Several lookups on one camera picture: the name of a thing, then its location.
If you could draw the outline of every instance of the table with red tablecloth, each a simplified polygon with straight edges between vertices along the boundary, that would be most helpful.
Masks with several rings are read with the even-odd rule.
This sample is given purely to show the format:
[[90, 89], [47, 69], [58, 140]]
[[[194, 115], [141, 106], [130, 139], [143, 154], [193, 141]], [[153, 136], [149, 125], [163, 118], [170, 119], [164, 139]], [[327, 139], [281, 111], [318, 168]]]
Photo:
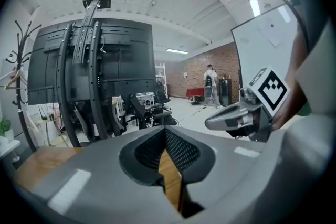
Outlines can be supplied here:
[[186, 96], [188, 99], [194, 96], [204, 96], [204, 88], [187, 89]]

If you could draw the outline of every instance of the brick wall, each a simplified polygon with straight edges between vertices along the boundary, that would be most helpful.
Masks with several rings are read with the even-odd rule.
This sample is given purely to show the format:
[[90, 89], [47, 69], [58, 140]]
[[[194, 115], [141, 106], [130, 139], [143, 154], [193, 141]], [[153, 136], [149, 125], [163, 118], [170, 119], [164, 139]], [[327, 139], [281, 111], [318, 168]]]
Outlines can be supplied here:
[[156, 65], [165, 63], [169, 95], [185, 97], [187, 88], [204, 87], [204, 72], [212, 64], [219, 78], [230, 74], [232, 79], [232, 101], [238, 101], [239, 95], [239, 61], [236, 45], [230, 43], [203, 54], [196, 55], [182, 62], [156, 61]]

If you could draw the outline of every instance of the backpack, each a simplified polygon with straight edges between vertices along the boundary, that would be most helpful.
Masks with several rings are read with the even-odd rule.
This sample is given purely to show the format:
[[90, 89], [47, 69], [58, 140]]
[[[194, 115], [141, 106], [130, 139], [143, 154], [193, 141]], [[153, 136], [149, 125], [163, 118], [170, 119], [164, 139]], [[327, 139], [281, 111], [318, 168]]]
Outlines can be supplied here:
[[206, 87], [212, 87], [212, 78], [209, 75], [206, 76], [205, 86]]

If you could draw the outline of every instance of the fluorescent light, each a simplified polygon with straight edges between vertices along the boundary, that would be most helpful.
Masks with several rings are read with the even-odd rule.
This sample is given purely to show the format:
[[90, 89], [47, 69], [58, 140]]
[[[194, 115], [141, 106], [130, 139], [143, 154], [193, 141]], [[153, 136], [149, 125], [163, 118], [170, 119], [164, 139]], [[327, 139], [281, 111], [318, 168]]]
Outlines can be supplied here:
[[278, 7], [278, 11], [282, 15], [282, 17], [284, 18], [285, 22], [289, 23], [290, 22], [290, 17], [289, 17], [289, 14], [288, 14], [285, 6]]
[[260, 8], [259, 8], [259, 3], [258, 0], [249, 0], [251, 8], [253, 10], [254, 17], [257, 17], [260, 15]]
[[181, 50], [172, 50], [172, 49], [168, 49], [167, 51], [169, 52], [175, 52], [177, 54], [188, 54], [187, 51], [181, 51]]

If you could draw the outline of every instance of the large black screen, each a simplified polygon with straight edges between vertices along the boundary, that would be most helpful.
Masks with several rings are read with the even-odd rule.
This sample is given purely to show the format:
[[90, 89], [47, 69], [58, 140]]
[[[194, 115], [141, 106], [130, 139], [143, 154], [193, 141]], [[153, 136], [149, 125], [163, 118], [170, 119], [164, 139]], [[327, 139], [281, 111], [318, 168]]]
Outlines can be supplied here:
[[[111, 96], [153, 91], [155, 67], [152, 26], [128, 20], [96, 19], [102, 23], [99, 53], [102, 99]], [[64, 22], [42, 28], [35, 40], [28, 72], [29, 104], [58, 102], [56, 71], [58, 52], [65, 28], [74, 24], [66, 61], [68, 102], [89, 100], [88, 49], [92, 30], [86, 38], [84, 64], [72, 64], [73, 50], [81, 30], [81, 21]]]

